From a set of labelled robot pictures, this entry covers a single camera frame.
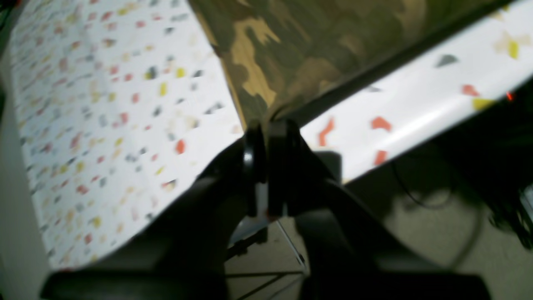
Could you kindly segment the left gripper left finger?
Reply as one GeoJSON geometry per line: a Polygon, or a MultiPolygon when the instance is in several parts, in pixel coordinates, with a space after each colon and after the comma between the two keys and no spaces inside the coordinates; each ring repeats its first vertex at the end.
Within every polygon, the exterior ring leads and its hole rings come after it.
{"type": "Polygon", "coordinates": [[[224,264],[238,224],[256,216],[264,137],[250,123],[148,226],[103,259],[46,279],[43,300],[227,300],[224,264]]]}

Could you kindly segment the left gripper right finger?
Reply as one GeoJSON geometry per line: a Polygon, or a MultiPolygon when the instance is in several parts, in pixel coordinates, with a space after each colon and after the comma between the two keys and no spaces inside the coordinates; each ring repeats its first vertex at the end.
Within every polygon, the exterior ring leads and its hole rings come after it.
{"type": "Polygon", "coordinates": [[[477,275],[446,270],[394,237],[312,152],[291,121],[269,125],[268,214],[291,216],[311,274],[301,300],[489,300],[477,275]]]}

